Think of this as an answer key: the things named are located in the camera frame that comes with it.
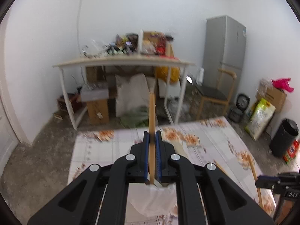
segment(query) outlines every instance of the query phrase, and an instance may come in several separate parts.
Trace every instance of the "gray refrigerator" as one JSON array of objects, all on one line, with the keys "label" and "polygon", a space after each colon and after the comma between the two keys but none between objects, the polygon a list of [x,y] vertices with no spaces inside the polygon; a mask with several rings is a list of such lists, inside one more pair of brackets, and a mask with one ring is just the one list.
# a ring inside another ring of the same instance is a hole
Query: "gray refrigerator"
[{"label": "gray refrigerator", "polygon": [[[218,68],[234,71],[237,75],[231,101],[236,97],[244,64],[246,27],[231,17],[207,19],[205,49],[203,56],[203,85],[216,87]],[[220,91],[228,96],[232,78],[223,74]]]}]

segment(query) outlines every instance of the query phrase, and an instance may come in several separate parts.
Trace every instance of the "small black bin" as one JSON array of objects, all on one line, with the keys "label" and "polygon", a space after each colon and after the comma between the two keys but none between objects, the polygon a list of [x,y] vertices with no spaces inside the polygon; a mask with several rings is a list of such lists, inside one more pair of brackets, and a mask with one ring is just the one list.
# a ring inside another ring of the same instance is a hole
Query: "small black bin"
[{"label": "small black bin", "polygon": [[283,157],[298,133],[297,124],[293,120],[283,119],[270,143],[272,154],[276,157]]}]

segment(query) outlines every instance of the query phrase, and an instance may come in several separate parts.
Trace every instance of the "silver screw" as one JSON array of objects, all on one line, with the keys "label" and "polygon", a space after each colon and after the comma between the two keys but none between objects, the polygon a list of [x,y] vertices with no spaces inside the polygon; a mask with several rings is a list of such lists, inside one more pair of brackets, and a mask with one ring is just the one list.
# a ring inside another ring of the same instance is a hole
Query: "silver screw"
[{"label": "silver screw", "polygon": [[90,171],[91,172],[95,172],[95,171],[98,171],[99,170],[99,165],[97,164],[93,164],[90,166]]},{"label": "silver screw", "polygon": [[126,160],[127,161],[133,161],[134,159],[135,159],[135,155],[133,155],[133,154],[128,154],[128,155],[126,155]]},{"label": "silver screw", "polygon": [[174,160],[174,161],[177,161],[177,160],[180,159],[180,156],[178,154],[172,154],[171,159]]},{"label": "silver screw", "polygon": [[206,165],[206,167],[208,170],[211,170],[211,171],[216,169],[216,165],[214,165],[214,163],[209,163]]}]

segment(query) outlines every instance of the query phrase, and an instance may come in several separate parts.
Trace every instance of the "wooden chair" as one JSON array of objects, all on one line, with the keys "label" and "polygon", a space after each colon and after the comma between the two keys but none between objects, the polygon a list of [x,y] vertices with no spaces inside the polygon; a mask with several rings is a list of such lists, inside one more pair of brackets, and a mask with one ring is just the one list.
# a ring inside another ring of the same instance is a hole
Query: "wooden chair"
[{"label": "wooden chair", "polygon": [[[222,68],[218,68],[218,71],[220,72],[220,75],[219,75],[219,78],[217,79],[216,88],[207,87],[207,86],[200,86],[200,85],[195,84],[197,93],[199,93],[202,96],[201,101],[200,101],[200,105],[199,105],[199,110],[197,112],[196,120],[199,120],[199,118],[200,118],[200,115],[202,113],[202,108],[203,108],[203,105],[204,105],[205,101],[210,101],[212,103],[225,105],[225,108],[223,110],[223,115],[226,114],[226,110],[227,110],[229,101],[231,100],[231,97],[232,97],[232,93],[233,93],[233,89],[234,89],[234,83],[235,83],[235,80],[236,80],[236,74],[233,71],[225,70],[225,69],[222,69]],[[221,78],[222,78],[223,73],[230,75],[233,79],[230,90],[229,90],[229,94],[228,94],[227,97],[221,91],[219,91],[220,82],[221,82]],[[192,100],[191,105],[190,105],[190,113],[191,113],[191,110],[193,108],[195,98],[196,98],[196,94],[194,94],[193,100]]]}]

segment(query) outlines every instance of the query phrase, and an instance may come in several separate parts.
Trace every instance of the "gray floor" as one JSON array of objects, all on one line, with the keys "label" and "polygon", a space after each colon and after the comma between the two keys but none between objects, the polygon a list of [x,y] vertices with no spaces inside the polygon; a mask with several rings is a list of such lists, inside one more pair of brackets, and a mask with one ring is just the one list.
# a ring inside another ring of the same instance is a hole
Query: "gray floor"
[{"label": "gray floor", "polygon": [[[190,115],[189,96],[186,96],[181,114],[181,122],[194,120]],[[169,109],[175,113],[176,101],[169,103]],[[222,107],[205,104],[203,118],[220,116]],[[162,101],[157,102],[159,124],[167,124],[162,108]],[[233,128],[247,145],[264,174],[275,175],[278,172],[298,170],[296,160],[286,165],[282,159],[269,154],[270,137],[263,133],[260,139],[254,142],[244,131],[246,121],[241,124],[232,124]],[[91,126],[88,116],[84,116],[78,131],[119,129],[122,126],[118,119],[111,118],[109,124]],[[10,157],[0,181],[0,191],[22,224],[61,189],[66,186],[69,165],[77,132],[69,119],[61,122],[50,121],[36,138],[33,146],[19,144]]]}]

